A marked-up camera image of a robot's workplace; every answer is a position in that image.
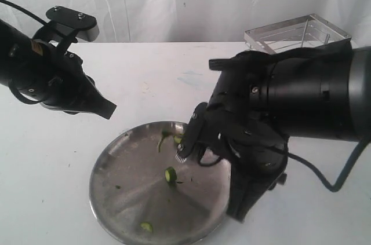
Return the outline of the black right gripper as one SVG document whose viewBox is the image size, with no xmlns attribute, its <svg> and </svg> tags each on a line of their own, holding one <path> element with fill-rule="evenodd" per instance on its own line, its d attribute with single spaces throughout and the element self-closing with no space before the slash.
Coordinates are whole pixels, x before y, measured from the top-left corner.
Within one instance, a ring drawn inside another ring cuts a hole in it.
<svg viewBox="0 0 371 245">
<path fill-rule="evenodd" d="M 278 182 L 288 163 L 288 156 L 282 155 L 278 167 L 268 174 L 252 174 L 236 166 L 231 167 L 229 201 L 226 214 L 243 223 L 247 213 L 258 200 Z"/>
</svg>

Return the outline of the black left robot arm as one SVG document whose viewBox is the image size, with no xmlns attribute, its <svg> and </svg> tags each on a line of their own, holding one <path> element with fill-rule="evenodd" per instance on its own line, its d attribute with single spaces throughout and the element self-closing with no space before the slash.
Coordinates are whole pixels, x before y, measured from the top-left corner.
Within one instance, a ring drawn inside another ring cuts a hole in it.
<svg viewBox="0 0 371 245">
<path fill-rule="evenodd" d="M 82 59 L 1 22 L 1 85 L 27 105 L 110 119 L 117 106 L 85 74 Z"/>
</svg>

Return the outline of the black and grey right robot arm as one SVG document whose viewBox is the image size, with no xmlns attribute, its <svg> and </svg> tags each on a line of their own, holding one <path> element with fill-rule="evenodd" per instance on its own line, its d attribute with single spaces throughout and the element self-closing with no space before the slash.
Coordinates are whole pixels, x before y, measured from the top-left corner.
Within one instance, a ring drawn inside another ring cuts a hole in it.
<svg viewBox="0 0 371 245">
<path fill-rule="evenodd" d="M 244 51 L 209 61 L 220 72 L 204 106 L 199 143 L 231 164 L 227 214 L 243 221 L 286 181 L 289 159 L 338 192 L 370 143 L 370 47 L 348 41 L 276 54 Z M 354 141 L 335 182 L 289 151 L 291 137 Z"/>
</svg>

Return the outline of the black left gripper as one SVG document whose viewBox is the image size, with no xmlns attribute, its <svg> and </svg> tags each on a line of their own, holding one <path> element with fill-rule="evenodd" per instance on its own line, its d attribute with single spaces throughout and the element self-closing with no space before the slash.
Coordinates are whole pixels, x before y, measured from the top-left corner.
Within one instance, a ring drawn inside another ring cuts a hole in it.
<svg viewBox="0 0 371 245">
<path fill-rule="evenodd" d="M 82 59 L 68 50 L 31 52 L 28 103 L 69 114 L 89 113 L 109 120 L 117 105 L 103 97 L 82 69 Z"/>
</svg>

